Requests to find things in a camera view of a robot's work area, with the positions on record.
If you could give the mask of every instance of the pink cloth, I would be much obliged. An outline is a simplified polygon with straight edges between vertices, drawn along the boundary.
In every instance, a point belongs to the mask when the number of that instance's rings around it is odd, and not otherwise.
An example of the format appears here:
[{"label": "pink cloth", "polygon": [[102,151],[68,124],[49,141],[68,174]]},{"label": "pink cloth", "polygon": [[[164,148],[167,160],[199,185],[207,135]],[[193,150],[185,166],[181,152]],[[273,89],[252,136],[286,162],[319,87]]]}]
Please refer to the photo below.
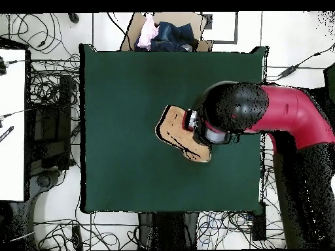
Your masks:
[{"label": "pink cloth", "polygon": [[147,50],[150,50],[151,39],[153,39],[158,35],[159,27],[156,28],[154,26],[154,20],[151,14],[147,14],[146,17],[147,20],[145,21],[142,27],[141,35],[139,36],[139,42],[137,43],[137,46],[140,48],[146,48]]}]

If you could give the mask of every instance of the wooden board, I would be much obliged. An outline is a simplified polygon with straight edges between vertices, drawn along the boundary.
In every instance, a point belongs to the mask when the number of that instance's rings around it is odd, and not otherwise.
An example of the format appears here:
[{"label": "wooden board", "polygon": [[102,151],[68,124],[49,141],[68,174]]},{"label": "wooden board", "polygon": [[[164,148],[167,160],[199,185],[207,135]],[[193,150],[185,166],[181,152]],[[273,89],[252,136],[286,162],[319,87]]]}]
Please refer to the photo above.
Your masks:
[{"label": "wooden board", "polygon": [[193,139],[193,132],[183,129],[185,110],[168,105],[158,122],[155,133],[163,142],[181,150],[184,157],[190,161],[208,162],[211,150],[208,146],[200,145]]}]

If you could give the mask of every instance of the green table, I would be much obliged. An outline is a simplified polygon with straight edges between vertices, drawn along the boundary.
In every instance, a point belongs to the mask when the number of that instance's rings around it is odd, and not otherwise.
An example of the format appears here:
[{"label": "green table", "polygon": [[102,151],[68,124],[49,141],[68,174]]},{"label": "green table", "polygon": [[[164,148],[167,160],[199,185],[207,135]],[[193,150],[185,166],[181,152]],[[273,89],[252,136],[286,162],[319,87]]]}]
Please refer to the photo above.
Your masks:
[{"label": "green table", "polygon": [[194,163],[154,129],[166,105],[187,109],[216,82],[260,83],[265,53],[95,52],[81,44],[81,209],[258,211],[260,135],[215,146],[209,163]]}]

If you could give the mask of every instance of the cardboard box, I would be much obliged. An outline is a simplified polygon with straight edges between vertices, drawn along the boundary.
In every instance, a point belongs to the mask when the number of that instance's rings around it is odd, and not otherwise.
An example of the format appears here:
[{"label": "cardboard box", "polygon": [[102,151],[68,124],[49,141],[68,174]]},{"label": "cardboard box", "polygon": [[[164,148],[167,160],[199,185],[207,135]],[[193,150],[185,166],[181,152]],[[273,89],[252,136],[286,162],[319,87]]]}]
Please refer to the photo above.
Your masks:
[{"label": "cardboard box", "polygon": [[[169,22],[177,27],[191,24],[194,38],[200,40],[201,34],[207,19],[194,12],[156,12],[153,16],[154,22],[159,24],[161,21]],[[134,12],[133,17],[130,20],[126,36],[121,44],[121,51],[130,51],[129,43],[133,49],[133,45],[141,33],[142,27],[145,23],[146,18],[140,12]],[[199,41],[197,52],[210,52],[213,46],[213,41]]]}]

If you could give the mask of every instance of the dark blue cloth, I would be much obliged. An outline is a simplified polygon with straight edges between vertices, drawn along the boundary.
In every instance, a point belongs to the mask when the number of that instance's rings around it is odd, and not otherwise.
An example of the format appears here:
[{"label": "dark blue cloth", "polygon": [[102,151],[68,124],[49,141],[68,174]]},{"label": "dark blue cloth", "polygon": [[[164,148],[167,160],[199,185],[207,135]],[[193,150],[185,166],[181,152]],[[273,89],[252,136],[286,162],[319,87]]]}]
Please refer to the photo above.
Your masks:
[{"label": "dark blue cloth", "polygon": [[158,35],[151,40],[151,51],[187,52],[182,45],[193,44],[191,24],[175,27],[171,23],[160,22]]}]

